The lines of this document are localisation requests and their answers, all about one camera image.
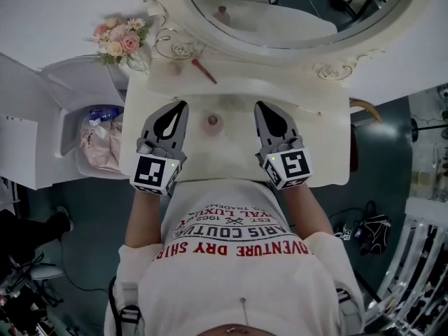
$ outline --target artificial flower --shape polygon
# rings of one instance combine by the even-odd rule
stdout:
[[[107,26],[108,29],[113,29],[118,24],[118,19],[116,17],[110,17],[107,19],[104,24]]]
[[[123,53],[123,48],[117,41],[112,41],[107,45],[107,53],[111,56],[121,56]]]
[[[129,31],[129,27],[127,25],[118,25],[115,26],[111,32],[109,33],[110,41],[121,41],[123,36]]]
[[[121,47],[127,53],[135,53],[140,47],[140,38],[131,32],[123,37]]]
[[[105,34],[107,32],[107,26],[105,24],[98,25],[95,27],[95,30],[93,31],[93,36],[100,37],[101,35]]]
[[[141,29],[143,26],[145,26],[145,22],[141,18],[128,20],[127,24],[131,26],[134,30]]]

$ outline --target white vanity table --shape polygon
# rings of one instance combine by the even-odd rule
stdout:
[[[308,184],[318,187],[349,180],[349,97],[340,81],[353,73],[360,55],[377,53],[380,44],[410,24],[426,0],[394,0],[389,11],[339,34],[331,22],[259,1],[145,1],[158,28],[148,79],[135,76],[129,82],[122,173],[132,173],[144,121],[176,98],[190,105],[183,145],[188,159],[177,181],[267,181],[254,157],[261,145],[253,117],[255,103],[266,99],[294,117],[311,150],[314,175]],[[230,26],[213,17],[223,5],[233,19]],[[190,63],[193,57],[201,59],[218,84]],[[172,60],[182,67],[178,76],[167,73]],[[218,136],[202,131],[208,113],[223,119]]]

